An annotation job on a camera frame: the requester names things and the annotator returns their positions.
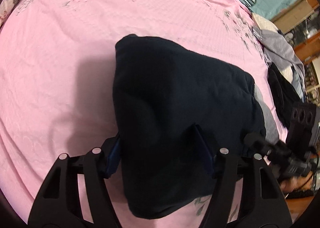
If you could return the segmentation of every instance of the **gray fabric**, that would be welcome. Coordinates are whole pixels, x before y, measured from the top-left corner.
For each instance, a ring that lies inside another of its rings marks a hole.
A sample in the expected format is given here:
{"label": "gray fabric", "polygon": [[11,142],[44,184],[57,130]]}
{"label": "gray fabric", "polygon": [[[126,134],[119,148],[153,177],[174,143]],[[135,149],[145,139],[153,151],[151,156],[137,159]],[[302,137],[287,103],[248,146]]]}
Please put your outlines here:
{"label": "gray fabric", "polygon": [[303,98],[303,92],[302,92],[302,88],[301,88],[301,81],[300,81],[299,74],[295,70],[293,70],[293,80],[292,80],[291,85],[296,90],[298,96],[302,99]]}
{"label": "gray fabric", "polygon": [[293,66],[293,69],[300,77],[302,90],[305,91],[304,85],[304,66],[301,60],[295,55],[293,48],[285,38],[276,32],[269,30],[260,30],[258,27],[253,27],[253,34],[263,44],[263,53],[267,56],[279,69],[285,70],[288,66]]}
{"label": "gray fabric", "polygon": [[266,141],[272,144],[276,144],[280,139],[277,125],[270,111],[270,108],[263,101],[262,93],[256,84],[254,85],[254,98],[260,104],[263,112],[264,125],[267,132]]}

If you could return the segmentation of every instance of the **pink bedsheet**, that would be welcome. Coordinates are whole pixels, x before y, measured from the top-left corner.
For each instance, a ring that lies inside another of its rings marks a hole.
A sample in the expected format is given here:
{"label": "pink bedsheet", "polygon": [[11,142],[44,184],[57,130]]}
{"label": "pink bedsheet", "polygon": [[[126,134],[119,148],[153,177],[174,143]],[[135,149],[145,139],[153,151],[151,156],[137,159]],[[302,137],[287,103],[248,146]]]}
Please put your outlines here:
{"label": "pink bedsheet", "polygon": [[[170,39],[249,72],[284,140],[252,23],[238,0],[22,0],[0,33],[0,187],[13,208],[27,221],[60,153],[85,154],[117,133],[115,43],[127,34]],[[198,227],[208,205],[202,198],[161,219],[135,218],[121,182],[120,171],[106,181],[124,228]],[[240,191],[239,183],[237,200]]]}

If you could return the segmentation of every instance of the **black cable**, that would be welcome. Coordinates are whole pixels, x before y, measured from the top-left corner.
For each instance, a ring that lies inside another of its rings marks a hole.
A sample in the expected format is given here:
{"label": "black cable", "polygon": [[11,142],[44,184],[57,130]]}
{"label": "black cable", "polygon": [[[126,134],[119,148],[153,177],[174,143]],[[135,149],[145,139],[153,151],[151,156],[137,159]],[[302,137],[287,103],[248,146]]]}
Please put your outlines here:
{"label": "black cable", "polygon": [[303,188],[311,179],[312,177],[315,175],[316,171],[317,171],[317,168],[318,168],[318,165],[319,165],[319,154],[317,153],[316,149],[315,148],[310,148],[310,151],[317,156],[317,166],[316,168],[312,171],[312,175],[309,177],[309,179],[301,186],[299,187],[298,189],[301,189]]}

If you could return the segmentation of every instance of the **bed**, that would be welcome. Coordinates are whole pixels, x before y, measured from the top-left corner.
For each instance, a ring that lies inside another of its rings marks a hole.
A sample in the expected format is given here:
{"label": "bed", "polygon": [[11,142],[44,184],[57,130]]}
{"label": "bed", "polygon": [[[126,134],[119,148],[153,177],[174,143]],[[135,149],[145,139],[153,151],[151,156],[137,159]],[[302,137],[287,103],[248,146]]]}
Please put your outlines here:
{"label": "bed", "polygon": [[[249,72],[276,121],[267,65],[239,0],[20,0],[0,30],[0,188],[25,221],[61,153],[82,155],[117,133],[112,102],[115,43],[134,33],[159,36]],[[79,176],[82,212],[92,220]],[[121,169],[106,180],[124,228],[198,227],[208,199],[157,220],[136,218]],[[238,182],[230,221],[241,198]]]}

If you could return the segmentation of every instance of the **black cloth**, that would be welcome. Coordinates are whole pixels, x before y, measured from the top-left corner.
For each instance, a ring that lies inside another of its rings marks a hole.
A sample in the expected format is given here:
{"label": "black cloth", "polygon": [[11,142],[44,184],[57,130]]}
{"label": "black cloth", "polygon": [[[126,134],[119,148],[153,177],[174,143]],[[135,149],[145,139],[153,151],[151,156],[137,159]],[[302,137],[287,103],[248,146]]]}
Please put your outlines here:
{"label": "black cloth", "polygon": [[248,132],[266,134],[250,74],[158,37],[129,35],[116,44],[113,101],[124,193],[141,218],[212,194],[215,180],[197,155],[193,123],[208,142],[215,138],[237,155],[248,152]]}
{"label": "black cloth", "polygon": [[268,70],[268,83],[279,120],[284,127],[289,129],[293,104],[301,102],[301,99],[274,63]]}

